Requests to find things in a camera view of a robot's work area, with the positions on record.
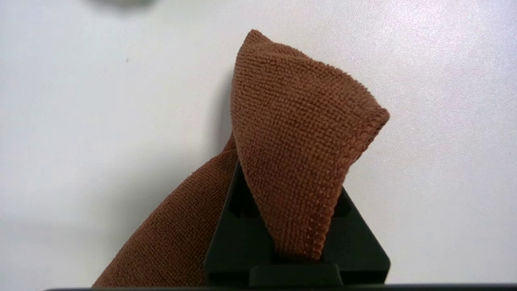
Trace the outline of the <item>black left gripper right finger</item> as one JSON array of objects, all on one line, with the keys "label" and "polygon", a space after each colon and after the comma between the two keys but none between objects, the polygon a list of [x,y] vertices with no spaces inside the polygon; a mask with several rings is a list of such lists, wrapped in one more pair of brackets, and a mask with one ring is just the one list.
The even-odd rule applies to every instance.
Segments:
[{"label": "black left gripper right finger", "polygon": [[390,259],[344,188],[326,235],[322,260],[338,267],[343,283],[385,283]]}]

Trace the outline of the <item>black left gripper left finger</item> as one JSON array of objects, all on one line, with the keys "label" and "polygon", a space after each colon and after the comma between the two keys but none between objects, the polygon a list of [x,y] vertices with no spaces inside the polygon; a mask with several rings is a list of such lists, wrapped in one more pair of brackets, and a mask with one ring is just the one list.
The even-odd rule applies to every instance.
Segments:
[{"label": "black left gripper left finger", "polygon": [[251,269],[272,256],[273,240],[238,161],[204,260],[206,283],[248,283]]}]

